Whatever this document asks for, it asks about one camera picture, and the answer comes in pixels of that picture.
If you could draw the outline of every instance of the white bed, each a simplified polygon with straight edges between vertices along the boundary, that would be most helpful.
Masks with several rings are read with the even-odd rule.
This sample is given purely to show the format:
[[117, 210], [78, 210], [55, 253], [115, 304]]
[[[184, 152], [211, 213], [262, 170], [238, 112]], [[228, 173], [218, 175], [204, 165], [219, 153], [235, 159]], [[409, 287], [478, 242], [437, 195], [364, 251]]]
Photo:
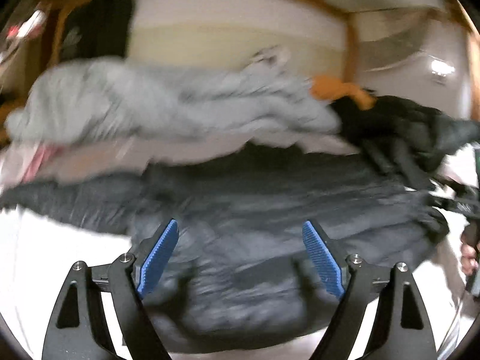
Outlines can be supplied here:
[[[198, 162], [237, 150], [252, 137], [251, 134], [234, 136], [213, 135], [196, 142], [165, 142], [137, 138], [99, 142], [65, 153], [45, 167], [40, 176], [56, 176], [64, 181], [81, 180], [112, 169], [141, 172], [149, 158], [171, 162]], [[304, 150], [349, 154], [355, 149], [337, 137], [297, 133], [262, 133], [258, 142], [273, 146], [287, 146], [299, 142]], [[463, 293], [464, 275], [459, 270], [460, 234], [465, 218], [444, 212], [450, 234], [436, 254], [415, 271], [418, 288], [422, 293], [436, 346], [439, 347], [455, 315], [455, 308]], [[44, 334], [59, 289], [71, 265], [84, 260], [89, 266], [110, 263], [130, 247], [127, 237], [91, 233], [72, 226], [56, 223], [29, 210], [0, 213], [4, 264], [0, 269], [0, 312], [10, 329], [34, 360], [41, 359]], [[131, 357], [122, 346], [122, 335], [109, 294], [103, 294], [106, 317], [117, 353]], [[367, 309], [362, 329], [350, 359], [363, 354], [374, 321], [376, 302]], [[470, 327], [477, 308], [466, 298], [459, 335]], [[251, 359], [308, 359], [324, 330], [297, 338], [291, 342], [249, 351]], [[244, 351], [219, 352], [202, 355], [172, 354], [174, 359], [240, 359]]]

